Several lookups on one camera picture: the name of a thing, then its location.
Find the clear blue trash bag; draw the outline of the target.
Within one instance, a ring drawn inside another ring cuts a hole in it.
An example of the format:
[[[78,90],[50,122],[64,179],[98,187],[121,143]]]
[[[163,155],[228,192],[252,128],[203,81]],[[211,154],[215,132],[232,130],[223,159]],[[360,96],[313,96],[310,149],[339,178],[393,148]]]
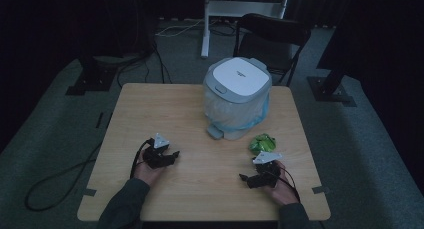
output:
[[[222,131],[250,129],[266,118],[268,108],[268,90],[248,102],[236,103],[225,100],[207,86],[204,87],[205,116]]]

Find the white grey pedal trash can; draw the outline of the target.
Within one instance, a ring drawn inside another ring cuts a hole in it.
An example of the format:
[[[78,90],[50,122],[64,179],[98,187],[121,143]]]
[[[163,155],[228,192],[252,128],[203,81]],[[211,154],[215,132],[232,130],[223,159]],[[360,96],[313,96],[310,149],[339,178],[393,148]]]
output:
[[[244,103],[265,90],[269,91],[270,99],[272,79],[266,65],[259,60],[233,57],[222,59],[211,65],[204,78],[203,86],[207,86],[225,100]],[[226,132],[209,121],[207,132],[214,139],[237,140],[250,129]]]

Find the green wrapper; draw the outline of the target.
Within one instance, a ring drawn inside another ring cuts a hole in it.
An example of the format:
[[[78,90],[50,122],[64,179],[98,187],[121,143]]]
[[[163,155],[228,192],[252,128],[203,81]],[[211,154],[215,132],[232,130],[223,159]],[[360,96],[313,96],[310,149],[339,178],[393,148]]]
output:
[[[267,133],[256,135],[249,144],[249,150],[254,155],[261,152],[273,152],[276,148],[276,140]]]

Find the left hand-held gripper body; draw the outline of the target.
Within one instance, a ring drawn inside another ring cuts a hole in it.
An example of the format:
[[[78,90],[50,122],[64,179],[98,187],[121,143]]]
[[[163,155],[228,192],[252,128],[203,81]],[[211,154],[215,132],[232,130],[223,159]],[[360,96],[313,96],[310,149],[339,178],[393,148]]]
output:
[[[164,152],[168,149],[170,141],[163,137],[161,134],[156,133],[154,138],[150,138],[147,143],[149,147],[144,150],[143,159],[152,168],[165,167],[165,161],[168,155],[164,155]]]

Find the black folding chair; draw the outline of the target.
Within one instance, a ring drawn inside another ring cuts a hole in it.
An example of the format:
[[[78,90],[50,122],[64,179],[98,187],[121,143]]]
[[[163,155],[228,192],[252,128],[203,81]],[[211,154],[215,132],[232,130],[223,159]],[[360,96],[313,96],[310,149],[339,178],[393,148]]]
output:
[[[236,23],[233,56],[259,60],[280,75],[279,83],[288,75],[289,86],[310,36],[311,29],[300,22],[249,13]]]

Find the person's left hand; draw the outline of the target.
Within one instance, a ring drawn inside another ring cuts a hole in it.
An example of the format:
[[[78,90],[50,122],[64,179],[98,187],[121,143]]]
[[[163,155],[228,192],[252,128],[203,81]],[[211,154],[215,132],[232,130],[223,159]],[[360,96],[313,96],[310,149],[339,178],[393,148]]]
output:
[[[163,168],[152,169],[143,159],[144,152],[141,151],[134,168],[133,177],[144,181],[150,187],[160,178]]]

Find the black stand with base plate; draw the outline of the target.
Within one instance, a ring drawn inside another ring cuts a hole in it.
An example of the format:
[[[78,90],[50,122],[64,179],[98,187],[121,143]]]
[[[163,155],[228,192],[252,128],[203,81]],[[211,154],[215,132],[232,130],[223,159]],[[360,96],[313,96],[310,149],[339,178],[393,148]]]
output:
[[[82,96],[87,91],[108,91],[117,72],[116,66],[99,65],[89,47],[81,39],[75,40],[79,50],[78,61],[82,67],[75,84],[69,86],[66,95]]]
[[[356,102],[342,85],[342,79],[346,71],[344,69],[334,69],[331,62],[331,53],[335,51],[333,37],[338,37],[338,29],[333,29],[327,46],[325,47],[317,68],[327,69],[329,73],[326,77],[309,76],[307,81],[316,101],[319,102],[339,102],[345,107],[355,107]]]

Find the person's right hand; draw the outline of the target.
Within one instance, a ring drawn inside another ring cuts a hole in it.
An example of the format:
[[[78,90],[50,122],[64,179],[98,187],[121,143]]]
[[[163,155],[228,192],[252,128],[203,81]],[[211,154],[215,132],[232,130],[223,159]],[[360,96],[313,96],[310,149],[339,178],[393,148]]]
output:
[[[263,187],[264,192],[280,206],[299,203],[299,198],[286,177],[285,166],[280,161],[277,161],[276,164],[280,168],[278,182],[274,187]]]

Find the white desk frame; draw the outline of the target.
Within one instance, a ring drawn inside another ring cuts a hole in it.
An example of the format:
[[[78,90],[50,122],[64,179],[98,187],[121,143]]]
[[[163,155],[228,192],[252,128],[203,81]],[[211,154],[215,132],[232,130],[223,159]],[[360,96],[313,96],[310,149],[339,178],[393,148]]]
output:
[[[204,0],[204,29],[200,57],[205,59],[209,56],[211,17],[235,17],[240,18],[248,13],[257,13],[265,16],[283,19],[289,0],[281,0],[278,3],[249,2],[228,0]]]

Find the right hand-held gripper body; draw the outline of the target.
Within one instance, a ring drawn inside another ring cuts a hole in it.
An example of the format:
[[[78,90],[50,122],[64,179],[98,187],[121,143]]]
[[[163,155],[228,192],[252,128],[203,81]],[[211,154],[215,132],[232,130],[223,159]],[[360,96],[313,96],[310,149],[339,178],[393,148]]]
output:
[[[276,162],[282,158],[280,153],[261,152],[253,159],[257,171],[257,178],[264,186],[274,187],[280,176],[280,168]]]

